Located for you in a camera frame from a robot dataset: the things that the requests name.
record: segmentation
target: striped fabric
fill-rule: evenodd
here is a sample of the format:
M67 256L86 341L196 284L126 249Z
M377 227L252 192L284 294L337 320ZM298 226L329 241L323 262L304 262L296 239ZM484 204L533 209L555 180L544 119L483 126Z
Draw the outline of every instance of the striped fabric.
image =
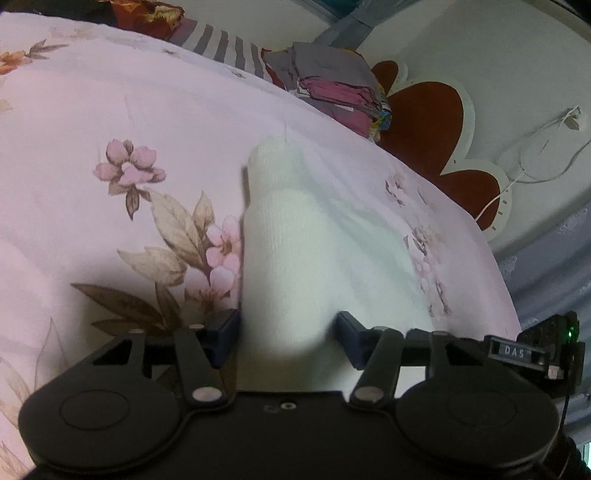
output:
M183 18L170 43L271 82L261 49L205 22Z

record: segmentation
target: flower-shaped headboard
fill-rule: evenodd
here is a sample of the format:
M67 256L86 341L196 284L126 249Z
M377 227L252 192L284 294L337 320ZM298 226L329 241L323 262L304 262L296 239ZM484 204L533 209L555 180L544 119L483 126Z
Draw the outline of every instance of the flower-shaped headboard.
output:
M503 170L488 160L467 160L475 129L474 105L464 87L450 79L403 81L407 69L394 61L372 72L392 108L392 125L379 146L429 180L474 218L509 185ZM506 225L511 191L478 220L491 240Z

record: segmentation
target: white cable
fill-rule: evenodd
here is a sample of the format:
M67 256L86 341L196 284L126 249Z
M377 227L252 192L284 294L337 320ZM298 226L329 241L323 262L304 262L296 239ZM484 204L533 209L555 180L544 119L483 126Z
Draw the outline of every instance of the white cable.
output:
M543 127L540 127L539 129L537 129L534 133L532 133L529 136L529 140L531 142L531 140L538 134L538 132L544 130L545 128L548 128L550 125L555 124L556 122L558 122L558 126L556 127L556 129L554 129L554 131L550 134L550 136L548 137L548 140L546 140L545 144L542 146L542 148L540 149L540 152L538 153L538 155L536 157L534 157L532 159L536 160L540 157L540 155L542 154L542 152L544 151L544 149L546 148L546 146L548 146L548 143L550 142L550 140L552 139L552 137L554 136L554 134L558 131L558 129L562 126L562 124L566 121L566 119L571 115L571 113L573 113L575 110L579 109L580 106L577 105L573 108L571 108L565 115L563 115L560 118L557 118L555 120L552 120L551 122L548 122L547 124L545 124ZM533 180L536 181L527 181L527 182L522 182L522 183L544 183L546 181L550 181L550 180L555 180L559 177L561 177L562 175L564 175L567 170L573 165L574 161L576 160L576 158L579 156L579 154L583 151L583 149L585 149L589 144L591 143L591 140L589 140L587 143L585 143L585 145L582 146L582 148L579 148L579 150L572 156L570 162L568 163L568 165L566 166L566 168L560 172L558 175L555 175L554 177L550 178L550 179L545 179L545 180L539 180L536 179L534 177L531 177L530 175L528 175L525 171L525 168L523 167L523 163L521 162L521 149L522 146L519 147L519 167L522 170L521 174L514 180L511 181L511 183L509 185L507 185L503 191L500 192L500 194L498 194L495 198L493 198L490 202L488 202L486 204L486 206L481 210L481 212L478 214L478 216L476 217L475 221L478 221L480 219L480 217L484 214L484 212L486 212L487 208L490 207L493 203L495 203L498 199L501 198L501 196L505 193L508 192L509 189L515 184L517 183L521 177L523 176L528 176Z

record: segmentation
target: black electronic device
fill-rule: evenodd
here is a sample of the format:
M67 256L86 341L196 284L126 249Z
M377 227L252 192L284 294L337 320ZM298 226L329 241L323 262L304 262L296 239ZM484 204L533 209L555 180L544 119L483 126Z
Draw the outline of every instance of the black electronic device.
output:
M551 400L580 383L579 343L554 344L552 352L494 336L477 342L411 330L405 337L341 312L335 338L363 370L347 402L341 392L227 392L213 369L228 358L239 323L230 310L170 338L121 335L35 392L19 416L37 465L30 479L589 475L559 432ZM551 380L557 348L563 377ZM157 365L172 365L179 382L156 382ZM405 365L424 365L426 380L394 398ZM542 391L540 382L552 388Z

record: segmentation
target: bed sheet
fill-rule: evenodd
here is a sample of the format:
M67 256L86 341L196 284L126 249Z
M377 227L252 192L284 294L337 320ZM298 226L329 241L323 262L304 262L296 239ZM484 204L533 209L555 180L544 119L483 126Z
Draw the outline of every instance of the bed sheet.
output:
M433 328L519 332L473 219L289 93L153 38L39 15L0 15L0 52L0 479L31 466L16 429L30 392L109 335L238 305L245 166L270 136L397 232Z

